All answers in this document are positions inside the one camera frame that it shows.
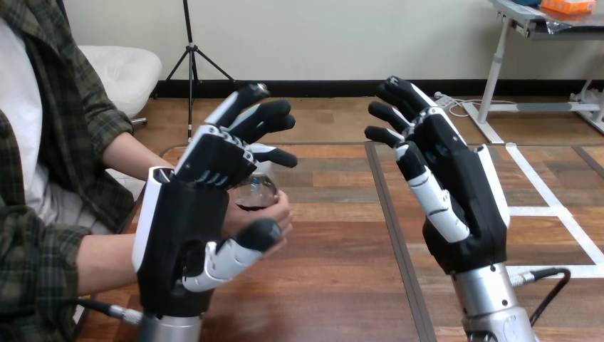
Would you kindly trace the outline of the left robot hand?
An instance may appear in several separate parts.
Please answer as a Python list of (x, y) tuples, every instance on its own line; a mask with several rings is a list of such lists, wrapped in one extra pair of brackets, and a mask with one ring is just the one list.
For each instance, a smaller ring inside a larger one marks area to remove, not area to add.
[(281, 230), (270, 218), (222, 239), (230, 189), (260, 162), (297, 164), (259, 142), (294, 125), (288, 103), (269, 96), (262, 83), (233, 92), (189, 139), (176, 167), (149, 169), (132, 251), (145, 317), (199, 318), (215, 288), (278, 243)]

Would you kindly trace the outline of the person's hand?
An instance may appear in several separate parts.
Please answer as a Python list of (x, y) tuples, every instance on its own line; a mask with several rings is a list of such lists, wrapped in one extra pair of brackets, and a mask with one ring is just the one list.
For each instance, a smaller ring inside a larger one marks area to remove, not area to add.
[(277, 252), (287, 243), (287, 236), (293, 230), (293, 212), (288, 196), (282, 190), (278, 191), (278, 202), (256, 211), (246, 211), (236, 205), (234, 200), (229, 200), (226, 216), (222, 227), (221, 239), (229, 239), (247, 228), (258, 219), (271, 218), (279, 226), (281, 233), (277, 243), (263, 255), (263, 259)]

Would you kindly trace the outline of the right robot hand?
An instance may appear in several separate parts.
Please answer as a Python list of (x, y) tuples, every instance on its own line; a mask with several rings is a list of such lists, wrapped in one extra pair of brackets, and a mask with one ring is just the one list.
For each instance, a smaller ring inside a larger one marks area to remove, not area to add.
[(415, 84), (390, 76), (369, 104), (391, 125), (365, 136), (389, 145), (425, 214), (422, 234), (447, 275), (506, 261), (509, 207), (488, 148), (469, 147), (444, 110)]

